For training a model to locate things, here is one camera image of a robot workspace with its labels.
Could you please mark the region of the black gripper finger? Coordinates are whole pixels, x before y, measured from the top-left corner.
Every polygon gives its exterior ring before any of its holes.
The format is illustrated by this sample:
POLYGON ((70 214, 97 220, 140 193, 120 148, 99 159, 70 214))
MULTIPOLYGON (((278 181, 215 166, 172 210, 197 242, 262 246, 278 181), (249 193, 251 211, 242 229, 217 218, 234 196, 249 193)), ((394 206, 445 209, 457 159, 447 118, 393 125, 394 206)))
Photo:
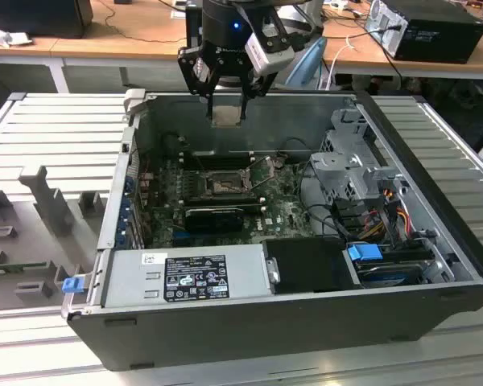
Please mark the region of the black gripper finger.
POLYGON ((249 100, 256 97, 264 97, 275 81, 275 74, 271 73, 266 76, 254 78, 252 70, 241 70, 239 79, 241 81, 240 119, 245 120, 249 100))
POLYGON ((218 84, 218 58, 210 43, 199 47, 182 47, 178 51, 178 65, 192 95, 207 101, 206 117, 213 118, 213 94, 218 84))

